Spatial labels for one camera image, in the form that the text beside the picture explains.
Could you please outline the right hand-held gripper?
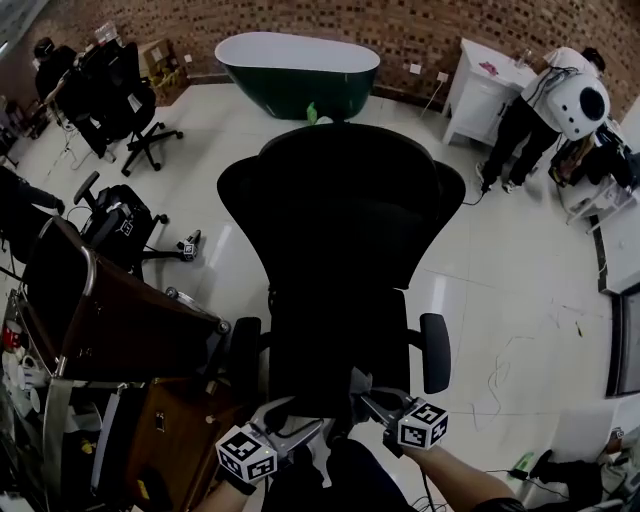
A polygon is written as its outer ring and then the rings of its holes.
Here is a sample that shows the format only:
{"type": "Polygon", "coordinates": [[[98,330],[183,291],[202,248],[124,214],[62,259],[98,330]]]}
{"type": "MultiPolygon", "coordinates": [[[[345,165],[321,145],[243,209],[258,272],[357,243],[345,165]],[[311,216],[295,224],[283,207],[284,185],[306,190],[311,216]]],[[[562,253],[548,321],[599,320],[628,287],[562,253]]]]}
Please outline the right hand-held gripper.
{"type": "Polygon", "coordinates": [[[370,417],[382,424],[383,445],[390,451],[429,450],[447,433],[446,410],[403,390],[372,388],[372,383],[371,373],[352,368],[349,384],[352,426],[365,423],[370,417]]]}

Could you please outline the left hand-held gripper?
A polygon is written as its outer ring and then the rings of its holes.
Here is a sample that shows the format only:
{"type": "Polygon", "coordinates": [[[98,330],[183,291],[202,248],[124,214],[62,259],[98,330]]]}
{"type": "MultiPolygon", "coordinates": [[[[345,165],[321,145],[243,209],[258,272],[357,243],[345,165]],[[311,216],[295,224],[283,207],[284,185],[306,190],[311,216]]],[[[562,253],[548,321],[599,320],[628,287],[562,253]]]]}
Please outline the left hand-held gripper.
{"type": "Polygon", "coordinates": [[[321,431],[317,418],[288,433],[282,428],[288,420],[293,396],[261,405],[243,426],[233,426],[217,443],[219,463],[247,484],[257,483],[280,469],[281,463],[298,447],[307,445],[321,431]]]}

